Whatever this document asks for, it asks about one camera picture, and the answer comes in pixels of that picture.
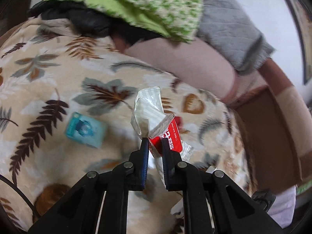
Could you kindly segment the pink bolster pillow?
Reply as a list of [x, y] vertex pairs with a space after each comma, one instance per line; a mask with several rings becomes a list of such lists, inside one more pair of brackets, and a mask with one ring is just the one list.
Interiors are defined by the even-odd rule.
[[156, 38], [130, 45], [120, 36], [113, 41], [120, 52], [210, 91], [223, 103], [229, 104], [237, 94], [238, 76], [232, 65], [199, 38], [190, 44]]

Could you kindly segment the teal tissue pack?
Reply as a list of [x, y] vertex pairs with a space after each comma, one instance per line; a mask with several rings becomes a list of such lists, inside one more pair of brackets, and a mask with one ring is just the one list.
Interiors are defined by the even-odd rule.
[[72, 141], [92, 148], [100, 148], [107, 135], [108, 125], [78, 112], [67, 124], [65, 135]]

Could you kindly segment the framed wall painting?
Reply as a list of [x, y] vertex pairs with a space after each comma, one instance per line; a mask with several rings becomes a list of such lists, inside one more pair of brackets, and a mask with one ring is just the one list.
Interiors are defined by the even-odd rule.
[[311, 2], [309, 0], [285, 0], [295, 22], [303, 62], [303, 81], [311, 80]]

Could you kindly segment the white red torn packet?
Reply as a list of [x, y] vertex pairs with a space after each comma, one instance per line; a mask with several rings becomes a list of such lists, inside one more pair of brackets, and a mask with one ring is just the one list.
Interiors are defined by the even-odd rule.
[[159, 87], [140, 90], [135, 98], [131, 125], [140, 138], [148, 138], [149, 149], [161, 181], [164, 182], [161, 139], [167, 138], [169, 148], [188, 162], [193, 147], [181, 139], [177, 117], [164, 113]]

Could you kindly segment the crumpled red wrapper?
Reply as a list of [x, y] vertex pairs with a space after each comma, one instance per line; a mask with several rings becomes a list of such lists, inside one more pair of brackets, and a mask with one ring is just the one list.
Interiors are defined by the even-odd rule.
[[179, 129], [183, 128], [183, 120], [179, 116], [175, 116], [175, 122]]

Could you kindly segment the grey quilted pillow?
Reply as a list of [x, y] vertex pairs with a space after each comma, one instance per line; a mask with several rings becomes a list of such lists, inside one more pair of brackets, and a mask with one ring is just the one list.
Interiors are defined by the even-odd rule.
[[274, 52], [236, 0], [203, 0], [197, 36], [242, 75], [258, 70]]

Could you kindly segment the leaf pattern beige blanket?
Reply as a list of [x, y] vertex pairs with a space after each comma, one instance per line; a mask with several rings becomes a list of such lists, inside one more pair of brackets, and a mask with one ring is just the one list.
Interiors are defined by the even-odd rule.
[[[252, 195], [238, 115], [215, 95], [119, 53], [109, 37], [79, 37], [64, 25], [50, 33], [40, 19], [1, 46], [1, 175], [47, 212], [88, 171], [110, 171], [139, 147], [131, 116], [138, 91], [149, 87], [160, 88], [166, 114], [182, 118], [188, 162], [222, 170]], [[74, 112], [108, 125], [100, 148], [65, 135]]]

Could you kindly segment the black clothing pile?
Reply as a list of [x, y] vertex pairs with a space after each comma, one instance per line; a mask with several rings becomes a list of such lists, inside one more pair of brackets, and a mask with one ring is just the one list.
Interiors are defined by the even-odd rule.
[[28, 15], [35, 17], [40, 15], [43, 20], [68, 19], [82, 36], [119, 36], [130, 45], [140, 40], [148, 41], [161, 37], [160, 34], [150, 30], [131, 26], [123, 19], [113, 18], [103, 12], [90, 9], [83, 2], [41, 1], [30, 8]]

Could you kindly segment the lilac cloth covered table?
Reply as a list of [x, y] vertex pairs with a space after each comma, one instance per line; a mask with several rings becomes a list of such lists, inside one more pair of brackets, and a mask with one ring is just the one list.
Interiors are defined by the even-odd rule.
[[288, 227], [296, 206], [296, 186], [276, 195], [276, 200], [268, 211], [268, 215], [281, 227]]

